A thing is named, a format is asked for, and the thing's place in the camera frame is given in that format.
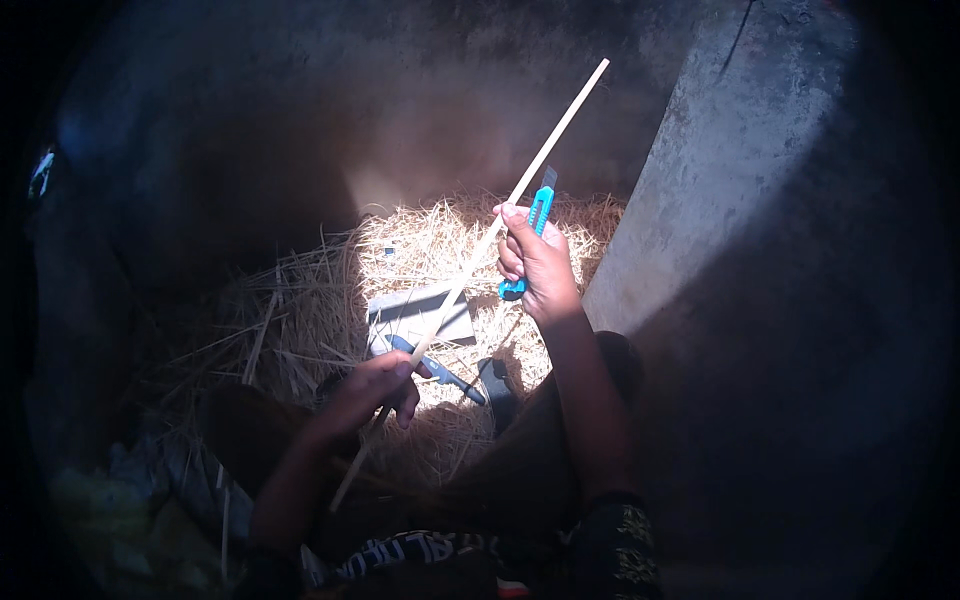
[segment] hay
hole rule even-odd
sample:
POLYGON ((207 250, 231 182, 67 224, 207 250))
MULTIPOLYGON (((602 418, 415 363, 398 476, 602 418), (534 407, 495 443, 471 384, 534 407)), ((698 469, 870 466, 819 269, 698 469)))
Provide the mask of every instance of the hay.
MULTIPOLYGON (((199 450, 196 401, 219 383, 250 381, 280 402, 319 408, 324 382, 369 358, 367 300, 461 273, 502 200, 444 196, 430 206, 367 217, 355 229, 328 234, 311 252, 282 257, 259 274, 240 274, 189 306, 156 312, 140 357, 148 418, 166 436, 185 438, 199 450), (396 249, 393 259, 384 253, 387 246, 396 249)), ((558 196, 554 202, 551 221, 569 241, 581 291, 623 207, 610 196, 558 196)), ((495 261, 490 249, 465 290, 476 344, 438 343, 429 355, 474 384, 477 361, 491 355, 504 360, 514 389, 526 397, 550 371, 550 360, 520 303, 497 297, 502 277, 495 261)), ((418 388, 412 426, 402 431, 388 420, 384 442, 365 470, 423 489, 447 481, 484 452, 492 442, 492 417, 489 406, 477 406, 453 386, 418 380, 418 388)))

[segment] finger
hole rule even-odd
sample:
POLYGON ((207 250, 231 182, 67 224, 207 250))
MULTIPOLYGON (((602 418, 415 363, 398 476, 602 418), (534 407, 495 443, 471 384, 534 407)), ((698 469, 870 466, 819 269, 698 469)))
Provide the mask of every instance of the finger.
MULTIPOLYGON (((494 206, 494 207, 493 207, 493 214, 495 214, 495 215, 501 214, 501 213, 503 212, 503 205, 504 205, 504 204, 506 204, 506 203, 498 204, 498 205, 494 206)), ((517 206, 516 204, 514 204, 514 207, 515 207, 518 211, 520 211, 520 214, 523 215, 523 218, 524 218, 524 219, 526 219, 527 216, 530 215, 530 206, 517 206)))
POLYGON ((412 372, 410 363, 405 360, 397 363, 390 371, 373 371, 370 373, 366 385, 358 391, 358 395, 362 395, 363 400, 371 404, 382 404, 405 381, 410 381, 412 372))
POLYGON ((423 377, 424 379, 429 379, 433 376, 433 373, 426 368, 426 365, 423 364, 423 361, 420 361, 420 363, 414 368, 414 373, 423 377))
POLYGON ((368 361, 360 363, 357 368, 366 368, 370 371, 392 371, 400 363, 410 362, 410 354, 403 350, 390 350, 385 354, 374 356, 368 361))
POLYGON ((526 215, 529 214, 529 212, 529 208, 523 212, 520 210, 520 207, 510 203, 504 203, 500 208, 503 223, 516 238, 520 247, 525 250, 543 244, 543 240, 540 239, 537 232, 527 223, 526 215))
POLYGON ((499 271, 500 274, 504 276, 504 278, 509 279, 510 281, 519 280, 519 277, 516 276, 516 273, 504 267, 503 263, 500 262, 499 260, 496 261, 496 270, 499 271))
POLYGON ((497 249, 500 252, 500 258, 497 259, 497 262, 502 264, 508 273, 513 273, 517 277, 523 277, 523 261, 514 251, 510 250, 507 241, 500 240, 500 243, 497 244, 497 249))
POLYGON ((513 235, 508 235, 506 242, 507 242, 507 249, 509 249, 510 252, 513 252, 514 254, 516 254, 517 258, 519 258, 520 260, 523 260, 523 248, 520 247, 516 238, 513 235))
POLYGON ((396 423, 401 429, 406 429, 410 426, 410 422, 417 412, 417 404, 420 403, 420 391, 413 379, 403 385, 405 395, 403 402, 396 408, 396 423))

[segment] wooden dowel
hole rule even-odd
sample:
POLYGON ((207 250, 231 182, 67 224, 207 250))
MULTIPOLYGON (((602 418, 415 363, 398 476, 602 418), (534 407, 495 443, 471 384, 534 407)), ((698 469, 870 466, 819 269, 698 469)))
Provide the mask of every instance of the wooden dowel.
MULTIPOLYGON (((587 99, 587 96, 589 96, 590 92, 593 91, 593 87, 600 80, 600 76, 603 75, 603 72, 607 69, 607 65, 609 64, 610 61, 607 59, 600 61, 600 64, 597 66, 596 70, 593 71, 593 75, 591 75, 587 80, 587 83, 584 84, 584 88, 581 89, 580 93, 577 94, 577 97, 573 99, 573 102, 570 104, 570 108, 566 110, 564 116, 561 117, 560 122, 557 123, 557 127, 553 128, 553 132, 550 133, 550 136, 546 138, 545 142, 543 142, 542 148, 540 148, 540 151, 534 157, 534 160, 530 163, 530 166, 527 167, 527 170, 523 173, 523 177, 520 178, 520 181, 516 184, 514 191, 511 192, 510 197, 506 202, 510 204, 516 204, 516 201, 519 200, 520 196, 523 195, 523 192, 526 191, 527 186, 530 185, 530 181, 540 170, 540 167, 546 160, 547 155, 550 154, 550 151, 553 150, 557 140, 560 139, 561 135, 563 135, 566 126, 570 124, 570 121, 573 119, 573 115, 577 113, 577 110, 580 109, 580 106, 587 99)), ((420 363, 420 360, 423 359, 423 355, 426 353, 426 350, 430 347, 430 344, 433 343, 434 338, 437 337, 437 332, 440 331, 440 327, 443 326, 447 313, 449 313, 450 309, 453 308, 453 304, 457 301, 460 293, 464 291, 470 276, 473 275, 474 271, 476 271, 477 266, 484 257, 484 254, 487 253, 487 248, 489 248, 490 244, 493 243, 493 239, 496 238, 496 234, 500 232, 501 228, 503 228, 503 217, 497 215, 496 219, 493 220, 493 224, 489 229, 487 229, 487 232, 484 233, 484 236, 480 239, 480 242, 477 243, 476 247, 473 249, 473 255, 470 257, 470 262, 467 264, 467 267, 460 274, 460 276, 454 280, 453 285, 450 287, 450 291, 447 293, 446 298, 444 299, 444 303, 440 306, 440 310, 435 313, 436 317, 434 322, 426 330, 426 333, 423 334, 423 337, 420 338, 420 342, 417 344, 417 347, 414 349, 414 353, 410 357, 410 364, 413 367, 416 367, 420 363)), ((364 459, 366 459, 367 454, 370 453, 370 446, 378 442, 380 437, 382 437, 383 423, 387 419, 387 415, 389 413, 390 407, 384 406, 380 411, 380 415, 373 423, 373 427, 371 428, 370 434, 367 436, 367 440, 363 443, 363 445, 360 446, 360 450, 357 452, 356 457, 354 457, 353 463, 350 465, 347 474, 344 476, 343 482, 341 482, 340 487, 333 496, 333 501, 330 502, 331 513, 337 512, 337 508, 340 507, 340 502, 344 499, 344 495, 346 495, 350 484, 353 483, 353 478, 356 477, 357 472, 360 471, 360 466, 363 464, 364 459)))

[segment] knee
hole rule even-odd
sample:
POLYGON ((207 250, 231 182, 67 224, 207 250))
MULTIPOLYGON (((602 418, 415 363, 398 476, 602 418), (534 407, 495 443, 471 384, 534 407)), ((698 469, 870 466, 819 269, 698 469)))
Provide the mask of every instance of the knee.
POLYGON ((613 331, 594 333, 607 371, 620 395, 629 400, 643 383, 643 364, 630 340, 613 331))

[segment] hand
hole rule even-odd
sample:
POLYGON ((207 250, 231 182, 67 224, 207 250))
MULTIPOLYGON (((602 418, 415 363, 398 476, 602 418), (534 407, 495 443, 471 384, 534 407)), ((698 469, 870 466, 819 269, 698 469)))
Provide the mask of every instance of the hand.
POLYGON ((493 214, 503 216, 510 232, 500 242, 496 268, 510 281, 527 277, 523 309, 540 327, 580 306, 577 282, 570 267, 570 248, 566 238, 549 221, 543 236, 527 223, 530 208, 498 204, 493 214))
MULTIPOLYGON (((420 393, 410 378, 410 354, 393 350, 360 363, 336 387, 315 421, 334 437, 355 433, 373 418, 373 412, 388 399, 399 396, 394 406, 396 422, 406 429, 414 417, 420 393)), ((430 377, 430 371, 420 363, 416 372, 430 377)))

